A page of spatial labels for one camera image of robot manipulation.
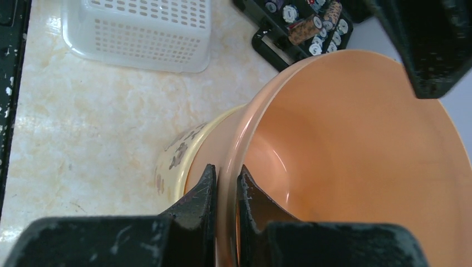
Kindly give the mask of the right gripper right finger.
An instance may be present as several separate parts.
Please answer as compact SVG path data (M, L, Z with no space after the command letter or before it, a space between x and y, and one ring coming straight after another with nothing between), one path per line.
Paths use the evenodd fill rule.
M237 179L240 266L428 266L395 224L306 222L269 197L246 167Z

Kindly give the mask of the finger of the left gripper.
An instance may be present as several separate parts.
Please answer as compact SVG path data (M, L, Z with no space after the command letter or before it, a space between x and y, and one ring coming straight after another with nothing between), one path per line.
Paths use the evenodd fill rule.
M445 96L471 69L471 1L366 1L420 99Z

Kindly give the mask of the white perforated plastic basket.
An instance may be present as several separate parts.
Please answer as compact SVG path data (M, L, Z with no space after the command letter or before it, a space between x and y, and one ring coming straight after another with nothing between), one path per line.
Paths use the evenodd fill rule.
M76 55L112 65L198 73L210 61L207 0L68 0L62 36Z

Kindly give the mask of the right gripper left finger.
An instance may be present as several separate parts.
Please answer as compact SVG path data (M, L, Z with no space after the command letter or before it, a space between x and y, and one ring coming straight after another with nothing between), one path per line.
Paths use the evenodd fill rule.
M157 215L46 217L20 235L5 266L214 266L217 175Z

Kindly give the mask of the orange capybara bucket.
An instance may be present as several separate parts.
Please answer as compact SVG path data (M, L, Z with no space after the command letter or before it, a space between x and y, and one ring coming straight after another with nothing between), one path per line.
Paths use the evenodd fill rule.
M299 61L245 105L178 135L155 178L166 204L218 177L220 263L240 253L235 181L247 167L278 205L305 221L393 223L432 266L471 265L471 164L437 99L414 95L404 67L342 50Z

